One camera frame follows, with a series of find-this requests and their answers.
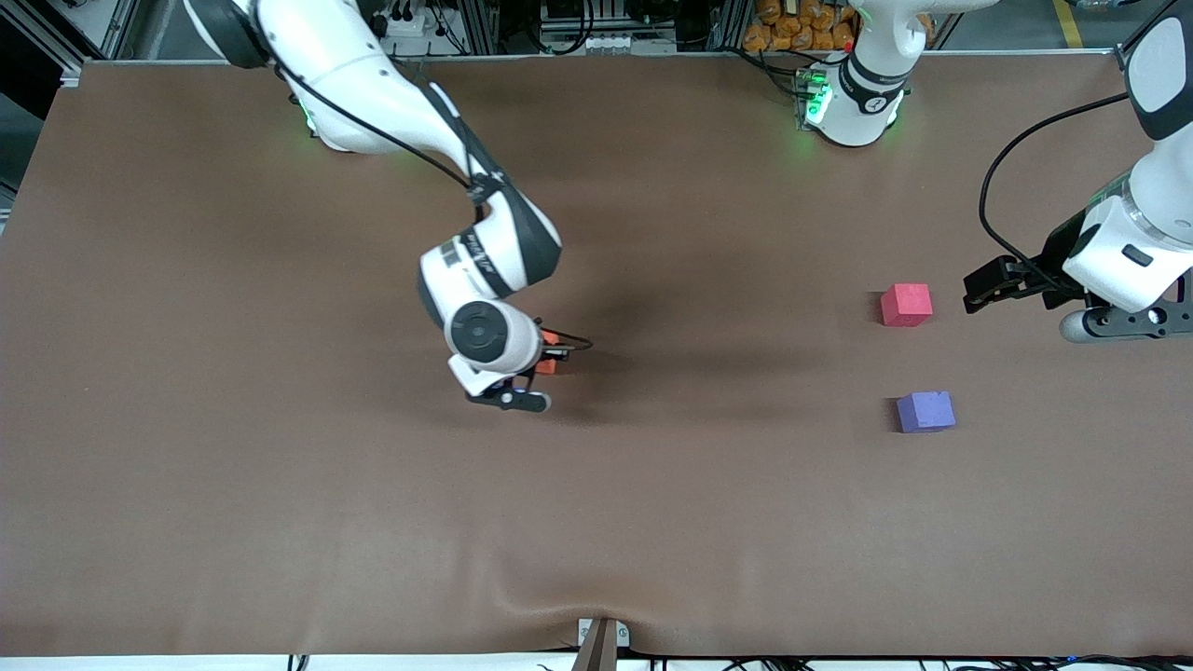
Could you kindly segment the red foam block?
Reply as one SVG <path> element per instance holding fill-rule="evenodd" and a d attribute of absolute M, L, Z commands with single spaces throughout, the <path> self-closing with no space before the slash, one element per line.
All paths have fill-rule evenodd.
<path fill-rule="evenodd" d="M 931 289 L 925 283 L 894 283 L 879 298 L 880 324 L 911 328 L 934 318 Z"/>

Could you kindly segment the large table cover mat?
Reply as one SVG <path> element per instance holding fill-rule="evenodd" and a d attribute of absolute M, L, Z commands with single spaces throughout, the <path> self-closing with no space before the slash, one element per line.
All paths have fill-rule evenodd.
<path fill-rule="evenodd" d="M 878 144 L 737 57 L 440 61 L 594 343 L 468 404 L 418 259 L 472 221 L 272 73 L 89 64 L 0 238 L 0 657 L 555 650 L 1193 655 L 1193 338 L 968 315 L 1015 133 L 1108 55 L 929 56 Z M 937 310 L 880 324 L 894 283 Z M 957 425 L 900 432 L 948 390 Z"/>

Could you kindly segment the purple foam block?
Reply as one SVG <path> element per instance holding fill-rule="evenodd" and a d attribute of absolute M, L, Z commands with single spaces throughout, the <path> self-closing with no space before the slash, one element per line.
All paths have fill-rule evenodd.
<path fill-rule="evenodd" d="M 914 390 L 896 400 L 900 432 L 928 433 L 946 431 L 957 425 L 957 417 L 948 390 Z"/>

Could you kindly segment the orange objects pile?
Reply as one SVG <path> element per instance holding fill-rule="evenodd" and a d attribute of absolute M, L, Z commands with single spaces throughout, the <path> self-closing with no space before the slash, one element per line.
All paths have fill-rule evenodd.
<path fill-rule="evenodd" d="M 849 51 L 861 16 L 847 0 L 753 0 L 740 48 L 762 51 Z"/>

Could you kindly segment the white power strip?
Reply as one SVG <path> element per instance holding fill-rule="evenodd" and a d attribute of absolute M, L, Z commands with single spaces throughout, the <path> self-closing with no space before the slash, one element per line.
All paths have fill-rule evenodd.
<path fill-rule="evenodd" d="M 435 36 L 439 21 L 426 6 L 396 6 L 379 14 L 384 24 L 383 37 L 392 39 L 429 39 Z"/>

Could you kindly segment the small metal edge bracket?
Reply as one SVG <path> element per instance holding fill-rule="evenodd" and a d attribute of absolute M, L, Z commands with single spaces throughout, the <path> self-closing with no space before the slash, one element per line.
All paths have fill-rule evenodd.
<path fill-rule="evenodd" d="M 618 650 L 630 650 L 631 632 L 629 624 L 622 621 L 610 621 L 608 618 L 604 618 L 604 621 L 608 621 L 608 624 L 606 624 L 606 634 L 608 634 L 608 638 L 616 638 L 616 646 Z M 592 630 L 596 630 L 596 618 L 580 618 L 577 621 L 577 638 L 575 646 L 581 647 L 585 644 L 585 639 L 588 638 L 588 634 Z"/>

